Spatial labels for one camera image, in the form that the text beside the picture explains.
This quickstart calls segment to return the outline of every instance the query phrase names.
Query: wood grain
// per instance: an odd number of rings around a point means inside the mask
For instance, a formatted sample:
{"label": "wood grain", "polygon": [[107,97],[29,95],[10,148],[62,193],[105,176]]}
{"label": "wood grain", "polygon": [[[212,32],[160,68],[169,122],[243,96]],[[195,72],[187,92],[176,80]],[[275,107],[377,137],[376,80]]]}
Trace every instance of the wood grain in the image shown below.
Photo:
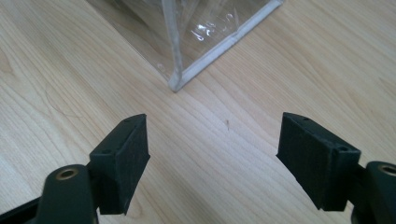
{"label": "wood grain", "polygon": [[283,111],[395,162],[396,3],[285,4],[177,94],[85,1],[0,1],[0,213],[148,115],[129,213],[101,223],[349,223],[276,158]]}

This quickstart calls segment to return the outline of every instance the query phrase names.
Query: light wood grain surface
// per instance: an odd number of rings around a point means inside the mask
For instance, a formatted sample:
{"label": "light wood grain surface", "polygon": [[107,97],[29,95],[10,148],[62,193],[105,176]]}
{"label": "light wood grain surface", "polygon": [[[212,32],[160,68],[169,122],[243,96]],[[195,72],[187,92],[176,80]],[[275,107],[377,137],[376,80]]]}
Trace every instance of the light wood grain surface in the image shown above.
{"label": "light wood grain surface", "polygon": [[177,94],[85,1],[0,1],[0,213],[146,113],[151,160],[101,223],[349,223],[276,158],[284,111],[396,162],[396,1],[286,1]]}

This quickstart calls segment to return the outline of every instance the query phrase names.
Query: transparent plastic container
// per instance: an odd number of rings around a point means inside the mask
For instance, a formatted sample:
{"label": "transparent plastic container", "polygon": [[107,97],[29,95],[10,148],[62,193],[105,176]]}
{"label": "transparent plastic container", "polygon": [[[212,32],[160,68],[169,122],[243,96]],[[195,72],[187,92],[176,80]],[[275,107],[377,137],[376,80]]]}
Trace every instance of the transparent plastic container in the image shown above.
{"label": "transparent plastic container", "polygon": [[172,91],[215,61],[283,0],[87,0]]}

